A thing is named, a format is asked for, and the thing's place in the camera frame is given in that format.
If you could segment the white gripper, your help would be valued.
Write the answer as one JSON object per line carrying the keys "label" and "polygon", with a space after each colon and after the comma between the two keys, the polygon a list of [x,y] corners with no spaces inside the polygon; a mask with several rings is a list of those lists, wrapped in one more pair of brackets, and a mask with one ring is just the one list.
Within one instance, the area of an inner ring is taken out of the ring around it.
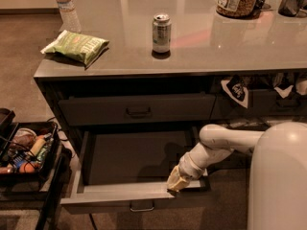
{"label": "white gripper", "polygon": [[200,178],[208,167],[208,156],[203,152],[186,152],[174,166],[168,180],[167,189],[179,192],[185,189],[193,179]]}

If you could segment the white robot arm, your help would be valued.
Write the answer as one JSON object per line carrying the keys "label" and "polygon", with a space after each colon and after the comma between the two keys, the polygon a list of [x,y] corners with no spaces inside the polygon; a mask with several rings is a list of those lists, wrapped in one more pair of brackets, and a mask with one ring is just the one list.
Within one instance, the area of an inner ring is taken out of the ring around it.
{"label": "white robot arm", "polygon": [[285,122],[265,131],[209,124],[167,180],[178,192],[233,151],[251,154],[248,230],[307,230],[307,124]]}

